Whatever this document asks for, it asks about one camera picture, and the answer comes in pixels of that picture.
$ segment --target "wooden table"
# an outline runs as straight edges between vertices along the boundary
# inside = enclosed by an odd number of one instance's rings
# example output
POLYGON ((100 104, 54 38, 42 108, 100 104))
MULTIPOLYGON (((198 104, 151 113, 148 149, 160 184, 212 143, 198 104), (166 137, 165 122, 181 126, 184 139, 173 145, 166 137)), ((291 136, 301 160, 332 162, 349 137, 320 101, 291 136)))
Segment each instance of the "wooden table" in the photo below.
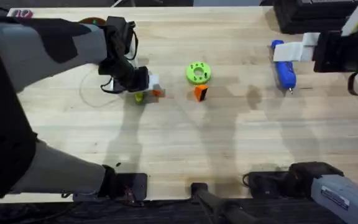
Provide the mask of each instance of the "wooden table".
MULTIPOLYGON (((148 199, 188 198, 192 182, 207 182, 220 196, 249 197, 242 174, 301 161, 328 162, 358 183, 358 98, 348 94, 346 74, 314 73, 312 63, 294 63, 293 95, 278 90, 269 45, 300 36, 281 34, 271 7, 31 10, 71 21, 136 21, 140 64, 167 89, 158 103, 137 106, 103 93, 108 77, 95 65, 35 83, 19 97, 40 139, 87 161, 121 162, 118 172, 147 173, 148 199), (202 103, 185 78, 197 60, 213 71, 202 103)), ((0 202, 61 200, 22 194, 0 202)))

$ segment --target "sticker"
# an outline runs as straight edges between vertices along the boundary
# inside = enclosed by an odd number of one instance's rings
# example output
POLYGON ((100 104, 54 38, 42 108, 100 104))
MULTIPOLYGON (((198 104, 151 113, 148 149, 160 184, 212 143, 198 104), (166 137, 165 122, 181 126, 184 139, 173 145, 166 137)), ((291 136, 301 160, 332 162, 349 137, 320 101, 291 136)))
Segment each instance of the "sticker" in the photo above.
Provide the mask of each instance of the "sticker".
POLYGON ((343 209, 345 209, 345 210, 349 209, 350 201, 348 199, 340 196, 336 192, 332 191, 328 187, 321 186, 321 195, 330 199, 331 201, 333 201, 335 204, 339 205, 343 209))

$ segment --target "orange object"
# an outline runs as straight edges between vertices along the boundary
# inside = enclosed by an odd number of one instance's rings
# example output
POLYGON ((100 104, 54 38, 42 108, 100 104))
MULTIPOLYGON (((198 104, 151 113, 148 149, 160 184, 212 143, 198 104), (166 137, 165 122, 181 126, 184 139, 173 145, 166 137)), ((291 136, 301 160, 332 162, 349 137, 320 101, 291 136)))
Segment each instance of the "orange object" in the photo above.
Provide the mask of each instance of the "orange object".
POLYGON ((161 90, 152 90, 154 96, 159 97, 162 95, 163 91, 161 90))
POLYGON ((198 85, 194 89, 194 95, 196 95, 196 98, 199 102, 205 100, 206 91, 208 90, 207 85, 198 85))

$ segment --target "green spool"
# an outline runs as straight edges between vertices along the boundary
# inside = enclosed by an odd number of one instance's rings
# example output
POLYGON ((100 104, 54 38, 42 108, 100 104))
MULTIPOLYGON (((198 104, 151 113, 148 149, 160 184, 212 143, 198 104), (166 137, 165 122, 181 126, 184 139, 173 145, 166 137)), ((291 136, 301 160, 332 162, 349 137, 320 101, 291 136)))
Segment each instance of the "green spool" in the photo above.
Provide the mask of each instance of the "green spool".
POLYGON ((194 85, 207 83, 211 79, 211 76, 211 68, 204 62, 193 62, 186 69, 187 80, 194 85))

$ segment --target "blue object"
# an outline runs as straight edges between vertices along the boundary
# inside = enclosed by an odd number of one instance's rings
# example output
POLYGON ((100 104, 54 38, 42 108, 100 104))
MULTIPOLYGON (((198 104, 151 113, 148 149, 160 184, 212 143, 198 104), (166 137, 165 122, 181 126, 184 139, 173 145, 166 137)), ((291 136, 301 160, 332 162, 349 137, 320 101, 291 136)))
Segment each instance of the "blue object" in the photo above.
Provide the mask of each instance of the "blue object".
MULTIPOLYGON (((274 50, 278 44, 284 44, 284 41, 273 40, 272 49, 274 50)), ((292 67, 292 62, 275 62, 275 64, 281 87, 285 90, 292 91, 296 85, 296 75, 292 67)))

